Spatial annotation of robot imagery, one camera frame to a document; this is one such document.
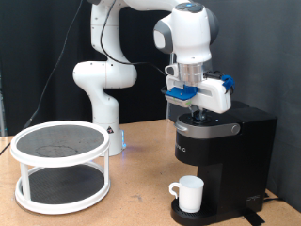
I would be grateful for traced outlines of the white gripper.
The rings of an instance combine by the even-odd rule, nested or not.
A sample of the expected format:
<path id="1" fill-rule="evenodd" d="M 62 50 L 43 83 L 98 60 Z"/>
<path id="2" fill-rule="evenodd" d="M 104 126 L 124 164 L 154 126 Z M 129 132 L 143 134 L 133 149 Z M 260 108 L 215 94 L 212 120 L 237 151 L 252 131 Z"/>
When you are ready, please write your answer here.
<path id="1" fill-rule="evenodd" d="M 181 107 L 191 106 L 194 121 L 207 121 L 207 110 L 221 114 L 230 109 L 230 93 L 221 80 L 208 78 L 189 85 L 169 75 L 166 86 L 166 99 Z"/>

